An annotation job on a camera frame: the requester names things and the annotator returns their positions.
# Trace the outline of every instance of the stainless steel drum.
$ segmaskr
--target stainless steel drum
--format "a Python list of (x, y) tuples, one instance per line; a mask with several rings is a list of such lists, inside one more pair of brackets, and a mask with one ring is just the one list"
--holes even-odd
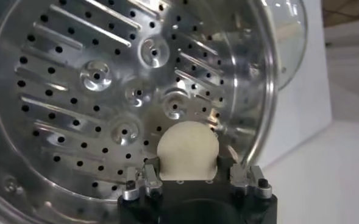
[(115, 222), (125, 169), (203, 122), (243, 166), (278, 73), (256, 0), (0, 1), (0, 218)]

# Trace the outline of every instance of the metal clamp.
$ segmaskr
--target metal clamp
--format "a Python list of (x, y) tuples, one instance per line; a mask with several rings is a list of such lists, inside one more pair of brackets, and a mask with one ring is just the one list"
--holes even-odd
[(263, 176), (262, 170), (259, 166), (251, 166), (249, 175), (254, 183), (255, 195), (258, 198), (268, 199), (272, 197), (272, 187), (269, 181)]
[(146, 164), (144, 166), (144, 175), (146, 195), (151, 199), (158, 199), (163, 193), (163, 183), (157, 178), (152, 164)]
[(247, 195), (249, 181), (241, 165), (234, 164), (230, 168), (230, 184), (235, 194)]
[(134, 201), (140, 197), (140, 186), (136, 182), (136, 174), (135, 167), (126, 169), (126, 186), (123, 189), (123, 199), (125, 201)]

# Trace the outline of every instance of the white surface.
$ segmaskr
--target white surface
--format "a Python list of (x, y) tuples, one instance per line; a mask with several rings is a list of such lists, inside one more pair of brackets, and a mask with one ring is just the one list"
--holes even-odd
[(331, 123), (320, 0), (304, 1), (308, 45), (292, 82), (281, 92), (274, 124), (258, 164), (266, 166)]
[(359, 45), (359, 21), (326, 28), (325, 40), (332, 46)]
[(359, 43), (336, 46), (327, 50), (335, 121), (264, 169), (279, 223), (359, 223)]
[(265, 169), (278, 223), (359, 223), (359, 124), (334, 122)]

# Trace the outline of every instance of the perforated metal disc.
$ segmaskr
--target perforated metal disc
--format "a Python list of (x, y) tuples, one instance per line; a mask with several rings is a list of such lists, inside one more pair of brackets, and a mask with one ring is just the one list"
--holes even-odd
[(262, 10), (222, 0), (0, 3), (0, 196), (35, 222), (116, 219), (126, 167), (142, 168), (165, 130), (188, 120), (218, 135), (220, 156), (251, 162), (277, 68)]

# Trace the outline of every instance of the metal rim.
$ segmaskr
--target metal rim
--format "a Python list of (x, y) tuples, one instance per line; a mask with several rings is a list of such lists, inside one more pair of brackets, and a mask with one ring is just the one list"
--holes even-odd
[[(277, 71), (276, 66), (276, 58), (275, 57), (275, 46), (272, 42), (272, 38), (270, 38), (270, 28), (268, 26), (268, 23), (265, 19), (265, 12), (262, 11), (260, 5), (255, 1), (252, 1), (253, 10), (256, 10), (259, 13), (260, 21), (263, 21), (264, 27), (261, 29), (262, 33), (262, 39), (263, 44), (267, 43), (265, 45), (266, 51), (267, 51), (267, 61), (269, 63), (268, 68), (268, 74), (267, 74), (267, 81), (266, 81), (266, 95), (265, 95), (265, 103), (263, 105), (265, 113), (261, 120), (261, 127), (259, 128), (254, 146), (253, 148), (248, 152), (248, 156), (245, 156), (245, 160), (243, 160), (241, 163), (244, 167), (252, 164), (257, 155), (260, 153), (262, 145), (267, 137), (267, 132), (269, 129), (269, 126), (272, 122), (272, 115), (274, 114), (274, 108), (275, 108), (275, 100), (276, 100), (276, 89), (275, 89), (275, 76)], [(10, 203), (3, 200), (3, 198), (0, 197), (0, 214), (3, 214), (2, 217), (0, 217), (1, 220), (10, 221), (20, 223), (37, 223), (37, 220), (32, 220), (27, 215), (23, 214), (20, 211), (17, 211)], [(47, 223), (44, 220), (40, 220), (40, 223)]]

